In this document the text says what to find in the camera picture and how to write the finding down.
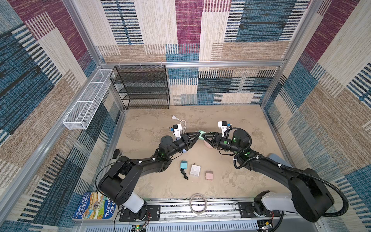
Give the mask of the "green plug adapter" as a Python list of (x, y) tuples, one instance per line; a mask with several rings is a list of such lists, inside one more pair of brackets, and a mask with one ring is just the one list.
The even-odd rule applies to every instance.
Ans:
[(203, 135), (204, 133), (206, 133), (206, 132), (205, 132), (205, 131), (202, 131), (202, 130), (199, 130), (199, 132), (200, 132), (200, 136), (199, 136), (199, 138), (202, 139), (202, 138), (203, 138), (202, 135)]

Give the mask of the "teal plug adapter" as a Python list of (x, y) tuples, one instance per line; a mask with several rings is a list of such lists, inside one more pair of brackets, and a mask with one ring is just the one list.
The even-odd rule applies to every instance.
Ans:
[(180, 168), (186, 170), (188, 168), (188, 162), (185, 160), (182, 160), (180, 162)]

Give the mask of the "pink plug adapter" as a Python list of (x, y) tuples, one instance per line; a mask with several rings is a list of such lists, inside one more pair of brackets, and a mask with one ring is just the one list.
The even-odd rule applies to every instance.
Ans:
[(214, 179), (214, 173), (213, 171), (206, 171), (205, 172), (205, 179), (206, 180), (213, 180)]

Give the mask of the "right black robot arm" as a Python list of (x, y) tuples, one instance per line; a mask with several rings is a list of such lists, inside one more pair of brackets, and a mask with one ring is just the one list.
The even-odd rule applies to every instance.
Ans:
[(213, 148), (229, 152), (236, 169), (261, 173), (290, 190), (286, 202), (270, 191), (258, 195), (256, 200), (267, 210), (295, 212), (309, 222), (317, 222), (321, 217), (340, 217), (349, 209), (349, 201), (338, 187), (310, 168), (289, 167), (254, 151), (250, 134), (241, 128), (234, 129), (232, 139), (219, 132), (204, 133), (202, 138)]

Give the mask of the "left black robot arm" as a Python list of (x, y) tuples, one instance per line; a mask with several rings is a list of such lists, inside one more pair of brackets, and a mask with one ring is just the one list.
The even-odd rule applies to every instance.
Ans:
[(129, 210), (135, 219), (146, 218), (149, 215), (147, 202), (134, 192), (139, 178), (165, 171), (172, 163), (173, 155), (190, 150), (200, 135), (200, 132), (186, 132), (180, 134), (180, 139), (176, 141), (166, 135), (161, 138), (158, 149), (149, 158), (119, 157), (117, 161), (107, 165), (110, 169), (96, 182), (97, 190), (117, 206)]

